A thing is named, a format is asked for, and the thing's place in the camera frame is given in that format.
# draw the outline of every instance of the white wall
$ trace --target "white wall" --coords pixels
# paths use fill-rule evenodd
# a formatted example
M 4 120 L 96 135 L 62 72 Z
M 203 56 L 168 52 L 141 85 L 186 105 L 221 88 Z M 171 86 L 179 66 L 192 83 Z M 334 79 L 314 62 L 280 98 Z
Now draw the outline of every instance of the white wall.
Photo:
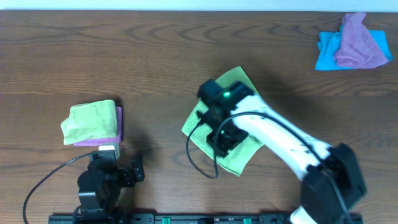
M 0 0 L 0 9 L 398 12 L 398 0 Z

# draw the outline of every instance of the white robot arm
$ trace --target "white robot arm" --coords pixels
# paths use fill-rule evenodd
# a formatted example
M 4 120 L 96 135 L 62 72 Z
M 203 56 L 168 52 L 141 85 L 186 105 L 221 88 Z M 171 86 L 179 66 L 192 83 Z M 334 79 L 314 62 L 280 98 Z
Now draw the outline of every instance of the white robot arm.
M 335 223 L 343 214 L 348 216 L 347 208 L 366 193 L 358 162 L 348 146 L 334 148 L 308 135 L 244 84 L 236 82 L 223 89 L 208 80 L 198 97 L 209 107 L 200 118 L 213 129 L 207 143 L 216 156 L 225 157 L 251 135 L 302 181 L 301 206 L 290 216 L 293 224 Z

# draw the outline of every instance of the lime green towel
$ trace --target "lime green towel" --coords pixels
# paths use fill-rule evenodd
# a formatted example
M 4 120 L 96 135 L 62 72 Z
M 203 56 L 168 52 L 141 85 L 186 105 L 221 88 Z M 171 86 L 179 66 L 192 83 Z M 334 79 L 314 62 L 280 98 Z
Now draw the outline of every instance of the lime green towel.
M 69 117 L 62 121 L 61 128 L 65 145 L 88 139 L 116 137 L 118 124 L 114 101 L 103 100 L 72 106 Z
M 229 86 L 235 81 L 241 81 L 249 88 L 253 89 L 255 93 L 257 93 L 256 88 L 251 83 L 249 77 L 245 74 L 242 67 L 236 67 L 226 72 L 216 80 L 216 82 L 223 88 Z M 182 132 L 188 136 L 192 129 L 199 122 L 196 111 L 201 111 L 204 113 L 207 111 L 207 109 L 208 107 L 204 104 L 204 102 L 199 101 L 183 125 Z M 207 124 L 204 124 L 196 129 L 196 131 L 192 134 L 191 140 L 210 158 L 213 158 L 213 148 L 206 143 L 206 137 L 211 133 L 211 131 L 211 128 Z M 244 166 L 249 162 L 250 158 L 262 145 L 263 143 L 258 142 L 257 139 L 248 137 L 233 150 L 229 151 L 229 154 L 225 158 L 217 157 L 217 163 L 228 172 L 240 176 Z

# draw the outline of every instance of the pink cloth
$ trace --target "pink cloth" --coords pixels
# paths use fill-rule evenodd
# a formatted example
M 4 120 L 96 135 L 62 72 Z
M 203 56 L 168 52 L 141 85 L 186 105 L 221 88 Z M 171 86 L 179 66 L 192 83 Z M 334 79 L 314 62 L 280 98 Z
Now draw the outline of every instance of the pink cloth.
M 340 49 L 334 56 L 337 66 L 376 68 L 388 62 L 368 29 L 362 25 L 365 16 L 364 12 L 344 16 Z
M 115 138 L 89 139 L 76 142 L 74 146 L 100 146 L 105 143 L 120 143 L 122 141 L 122 108 L 116 107 L 116 119 L 118 119 L 118 135 Z

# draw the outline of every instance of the wooden surface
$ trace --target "wooden surface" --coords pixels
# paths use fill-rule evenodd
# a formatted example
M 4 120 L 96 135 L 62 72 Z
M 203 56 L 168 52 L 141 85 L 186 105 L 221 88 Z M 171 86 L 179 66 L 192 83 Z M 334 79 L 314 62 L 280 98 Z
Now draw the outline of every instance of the wooden surface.
M 95 147 L 63 145 L 60 123 L 75 104 L 115 99 L 124 108 L 124 159 L 144 151 L 146 179 L 123 190 L 125 208 L 159 213 L 293 210 L 300 182 L 263 147 L 241 177 L 196 172 L 180 131 L 200 84 L 242 65 L 263 98 L 318 139 L 349 144 L 369 193 L 353 211 L 398 223 L 398 63 L 374 70 L 314 71 L 321 30 L 342 13 L 0 12 L 0 223 L 22 223 L 29 190 L 52 169 Z M 398 57 L 398 14 L 369 14 Z M 212 171 L 204 153 L 192 156 Z M 33 194 L 31 223 L 78 203 L 82 159 Z

